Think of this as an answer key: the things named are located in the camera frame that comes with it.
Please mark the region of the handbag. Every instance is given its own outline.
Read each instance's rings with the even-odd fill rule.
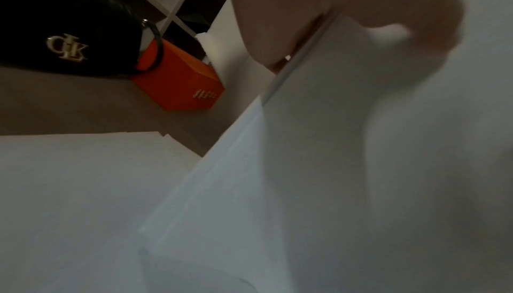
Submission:
[[[0,0],[0,60],[37,70],[110,76],[139,73],[139,47],[148,27],[164,49],[156,25],[120,0]]]

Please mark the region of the orange box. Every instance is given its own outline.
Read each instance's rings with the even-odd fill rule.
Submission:
[[[166,40],[162,63],[132,80],[165,110],[209,109],[224,92],[214,68]],[[141,56],[137,68],[145,70],[157,55],[155,40]]]

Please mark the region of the skin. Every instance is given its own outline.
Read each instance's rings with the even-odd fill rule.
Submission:
[[[419,46],[447,53],[458,44],[461,0],[232,0],[250,55],[278,72],[322,23],[337,10],[365,27],[402,24]]]

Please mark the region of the ck logo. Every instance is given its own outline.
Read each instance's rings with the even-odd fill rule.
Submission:
[[[75,62],[82,62],[83,60],[87,60],[87,58],[82,53],[82,50],[89,46],[77,42],[79,40],[78,37],[69,34],[64,35],[66,38],[61,36],[48,37],[46,40],[46,46],[50,49],[50,51],[57,54],[62,54],[62,56],[59,57],[64,60]],[[62,43],[60,48],[56,48],[56,41],[60,41],[58,43]]]

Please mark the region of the wooden floor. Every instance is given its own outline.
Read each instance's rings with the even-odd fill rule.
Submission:
[[[231,124],[208,110],[165,111],[131,81],[11,67],[0,67],[0,120],[0,135],[159,131],[200,156]]]

